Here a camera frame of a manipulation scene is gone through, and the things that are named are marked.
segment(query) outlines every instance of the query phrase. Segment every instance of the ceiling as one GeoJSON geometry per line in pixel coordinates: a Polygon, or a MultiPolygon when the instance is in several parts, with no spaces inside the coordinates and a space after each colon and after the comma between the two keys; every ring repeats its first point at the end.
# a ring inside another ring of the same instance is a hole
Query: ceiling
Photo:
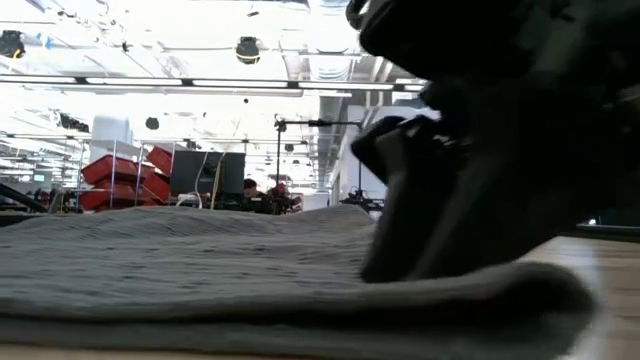
{"type": "MultiPolygon", "coordinates": [[[[360,48],[357,33],[344,16],[347,3],[348,0],[3,0],[6,10],[0,12],[0,30],[21,31],[25,54],[20,58],[0,56],[0,72],[24,76],[340,83],[412,79],[397,66],[369,56],[360,48]],[[258,63],[246,65],[236,58],[242,37],[258,39],[258,63]]],[[[78,167],[82,146],[76,140],[61,140],[70,133],[58,126],[62,113],[86,123],[90,131],[96,115],[124,116],[138,140],[206,139],[199,142],[204,150],[246,150],[246,172],[259,182],[266,181],[269,174],[275,173],[275,163],[270,160],[277,152],[273,126],[276,116],[292,121],[345,121],[344,109],[348,105],[368,106],[371,99],[376,99],[363,89],[258,91],[240,85],[233,89],[0,85],[5,94],[11,94],[11,101],[0,107],[0,134],[41,135],[31,140],[0,136],[0,155],[4,157],[0,158],[0,177],[4,178],[10,170],[51,162],[49,158],[40,164],[40,155],[34,157],[35,153],[57,156],[64,160],[63,166],[78,167]],[[157,130],[146,128],[148,117],[158,118],[157,130]],[[245,149],[240,139],[250,139],[250,145],[245,149]]],[[[284,141],[300,144],[304,140],[306,145],[297,145],[292,153],[284,152],[281,173],[301,186],[326,187],[344,131],[337,127],[289,126],[283,134],[284,141]]],[[[88,152],[89,146],[85,146],[85,159],[88,152]]]]}

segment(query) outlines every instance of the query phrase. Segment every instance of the desk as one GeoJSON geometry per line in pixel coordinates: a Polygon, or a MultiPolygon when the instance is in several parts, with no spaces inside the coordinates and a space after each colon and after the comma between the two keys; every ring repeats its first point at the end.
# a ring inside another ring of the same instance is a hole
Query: desk
{"type": "MultiPolygon", "coordinates": [[[[602,298],[604,311],[561,360],[634,360],[640,354],[640,245],[559,237],[522,261],[564,265],[602,298]]],[[[0,346],[0,360],[271,360],[269,357],[0,346]]],[[[291,357],[287,360],[302,360],[291,357]]]]}

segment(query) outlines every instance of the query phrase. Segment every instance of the gray cloth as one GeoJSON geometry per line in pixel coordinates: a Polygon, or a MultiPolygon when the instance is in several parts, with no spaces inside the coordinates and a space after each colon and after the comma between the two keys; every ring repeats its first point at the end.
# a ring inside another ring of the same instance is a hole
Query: gray cloth
{"type": "Polygon", "coordinates": [[[291,216],[150,207],[25,221],[0,230],[0,343],[550,360],[589,321],[589,293],[551,265],[362,283],[374,227],[355,206],[291,216]]]}

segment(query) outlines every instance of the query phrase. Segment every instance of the light fixture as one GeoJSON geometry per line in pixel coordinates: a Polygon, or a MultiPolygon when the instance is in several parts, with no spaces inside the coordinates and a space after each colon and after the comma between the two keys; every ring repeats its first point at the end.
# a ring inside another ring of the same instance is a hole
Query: light fixture
{"type": "Polygon", "coordinates": [[[160,128],[160,122],[158,122],[158,118],[155,117],[148,117],[144,125],[149,130],[158,130],[160,128]]]}
{"type": "Polygon", "coordinates": [[[424,89],[424,85],[404,85],[404,91],[420,92],[424,89]]]}
{"type": "Polygon", "coordinates": [[[0,175],[33,175],[33,170],[0,170],[0,175]]]}
{"type": "Polygon", "coordinates": [[[180,79],[160,78],[87,78],[94,85],[138,85],[138,86],[180,86],[180,79]]]}
{"type": "Polygon", "coordinates": [[[327,90],[393,90],[394,84],[374,83],[340,83],[333,81],[302,81],[298,84],[302,89],[327,89],[327,90]]]}
{"type": "Polygon", "coordinates": [[[76,79],[65,76],[16,76],[0,75],[0,82],[12,83],[41,83],[41,84],[75,84],[76,79]]]}
{"type": "Polygon", "coordinates": [[[263,88],[263,89],[282,89],[287,88],[286,81],[260,81],[260,80],[193,80],[195,86],[212,86],[227,88],[263,88]]]}
{"type": "Polygon", "coordinates": [[[253,36],[243,36],[236,46],[236,59],[245,65],[255,65],[260,61],[258,39],[253,36]]]}

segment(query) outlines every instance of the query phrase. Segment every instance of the black equipment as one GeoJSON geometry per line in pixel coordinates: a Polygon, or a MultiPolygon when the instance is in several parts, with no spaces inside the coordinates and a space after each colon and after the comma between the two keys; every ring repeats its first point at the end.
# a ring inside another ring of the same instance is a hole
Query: black equipment
{"type": "Polygon", "coordinates": [[[0,55],[8,58],[21,59],[26,54],[22,33],[15,30],[3,30],[0,36],[0,55]]]}
{"type": "Polygon", "coordinates": [[[364,196],[362,190],[356,190],[354,193],[347,194],[347,198],[340,200],[340,203],[359,206],[367,213],[382,212],[384,210],[383,199],[369,199],[364,196]]]}
{"type": "Polygon", "coordinates": [[[223,155],[218,152],[176,151],[169,189],[171,193],[179,194],[213,193],[216,173],[220,170],[217,192],[242,194],[244,166],[244,153],[228,152],[223,155]]]}
{"type": "Polygon", "coordinates": [[[442,118],[385,118],[352,144],[388,186],[365,281],[512,261],[628,197],[640,2],[366,2],[347,9],[363,48],[432,81],[420,98],[442,118]]]}
{"type": "Polygon", "coordinates": [[[236,58],[245,65],[257,64],[260,61],[258,39],[253,36],[241,37],[236,47],[236,58]]]}

